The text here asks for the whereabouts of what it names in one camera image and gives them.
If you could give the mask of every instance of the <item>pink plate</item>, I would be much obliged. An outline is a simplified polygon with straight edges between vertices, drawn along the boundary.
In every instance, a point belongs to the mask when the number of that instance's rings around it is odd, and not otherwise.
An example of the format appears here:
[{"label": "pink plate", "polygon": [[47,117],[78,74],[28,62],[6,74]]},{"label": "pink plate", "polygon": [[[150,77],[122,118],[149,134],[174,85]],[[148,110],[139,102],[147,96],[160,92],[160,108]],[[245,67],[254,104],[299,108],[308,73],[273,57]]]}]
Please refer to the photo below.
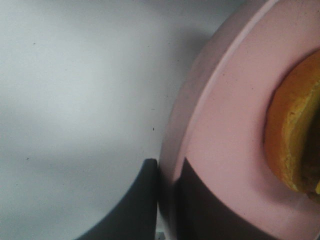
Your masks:
[{"label": "pink plate", "polygon": [[287,189],[263,149],[273,91],[320,48],[319,0],[247,1],[214,34],[180,90],[160,156],[160,202],[175,237],[173,185],[185,157],[232,211],[283,240],[314,240],[320,205]]}]

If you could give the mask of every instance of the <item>white surface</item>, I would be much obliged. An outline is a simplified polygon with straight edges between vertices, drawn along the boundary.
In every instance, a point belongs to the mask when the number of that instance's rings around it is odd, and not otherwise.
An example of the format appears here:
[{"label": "white surface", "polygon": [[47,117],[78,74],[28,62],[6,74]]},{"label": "white surface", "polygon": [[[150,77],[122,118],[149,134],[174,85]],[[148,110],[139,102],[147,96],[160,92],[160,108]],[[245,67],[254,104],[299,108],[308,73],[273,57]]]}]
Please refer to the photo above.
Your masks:
[{"label": "white surface", "polygon": [[104,217],[241,2],[0,1],[0,239],[74,239]]}]

